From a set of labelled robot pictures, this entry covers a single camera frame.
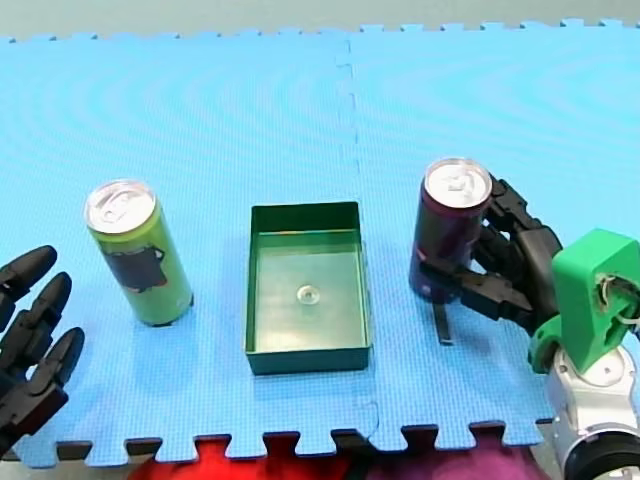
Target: purple fabric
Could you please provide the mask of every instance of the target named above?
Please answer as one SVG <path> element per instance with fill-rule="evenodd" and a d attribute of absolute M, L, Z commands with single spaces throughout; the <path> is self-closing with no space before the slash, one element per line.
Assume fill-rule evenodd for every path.
<path fill-rule="evenodd" d="M 468 451 L 431 450 L 390 457 L 372 468 L 367 480 L 549 480 L 528 448 L 507 448 L 492 434 L 476 434 Z"/>

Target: green plastic tray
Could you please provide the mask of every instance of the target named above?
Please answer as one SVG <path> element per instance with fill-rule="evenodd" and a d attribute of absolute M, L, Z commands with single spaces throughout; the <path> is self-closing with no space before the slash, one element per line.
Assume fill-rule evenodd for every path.
<path fill-rule="evenodd" d="M 252 371 L 366 368 L 364 270 L 356 202 L 253 207 L 245 343 Z"/>

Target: red fabric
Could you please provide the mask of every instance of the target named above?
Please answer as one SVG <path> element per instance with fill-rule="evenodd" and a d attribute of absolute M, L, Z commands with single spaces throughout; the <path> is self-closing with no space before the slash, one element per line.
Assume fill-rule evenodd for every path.
<path fill-rule="evenodd" d="M 269 455 L 256 460 L 225 458 L 223 442 L 198 444 L 199 460 L 189 464 L 149 460 L 129 480 L 342 480 L 349 466 L 343 455 L 299 458 L 288 439 L 270 439 Z"/>
<path fill-rule="evenodd" d="M 476 448 L 390 458 L 373 468 L 367 480 L 549 480 L 528 448 L 504 447 L 490 432 L 474 434 Z"/>

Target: can lid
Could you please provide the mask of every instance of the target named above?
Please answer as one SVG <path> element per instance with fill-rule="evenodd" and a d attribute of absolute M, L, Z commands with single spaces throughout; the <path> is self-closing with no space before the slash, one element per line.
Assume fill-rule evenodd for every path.
<path fill-rule="evenodd" d="M 84 217 L 92 230 L 122 234 L 135 230 L 153 214 L 156 197 L 136 180 L 114 180 L 96 188 L 87 199 Z"/>
<path fill-rule="evenodd" d="M 436 202 L 451 208 L 473 208 L 491 195 L 489 172 L 468 158 L 445 158 L 432 164 L 424 188 Z"/>

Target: blue foam mat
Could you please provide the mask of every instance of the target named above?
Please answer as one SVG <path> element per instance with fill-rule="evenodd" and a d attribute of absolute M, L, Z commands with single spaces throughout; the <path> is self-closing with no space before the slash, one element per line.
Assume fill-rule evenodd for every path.
<path fill-rule="evenodd" d="M 89 465 L 118 465 L 125 441 L 161 438 L 161 461 L 190 460 L 194 438 L 216 435 L 247 457 L 264 454 L 269 432 L 299 432 L 299 454 L 323 454 L 345 429 L 395 450 L 418 425 L 462 448 L 469 425 L 488 421 L 505 423 L 506 443 L 538 441 L 550 410 L 526 336 L 454 306 L 455 346 L 442 348 L 406 276 L 418 182 L 441 155 L 508 177 L 565 243 L 595 225 L 640 238 L 629 220 L 640 30 L 566 25 L 0 45 L 12 206 L 0 258 L 55 245 L 75 283 L 60 330 L 88 338 L 71 401 L 19 443 L 20 458 L 52 466 L 56 442 L 83 441 Z M 83 226 L 88 191 L 122 176 L 164 201 L 196 290 L 194 311 L 167 329 L 133 320 Z M 253 378 L 242 351 L 251 205 L 346 199 L 362 210 L 371 367 Z"/>

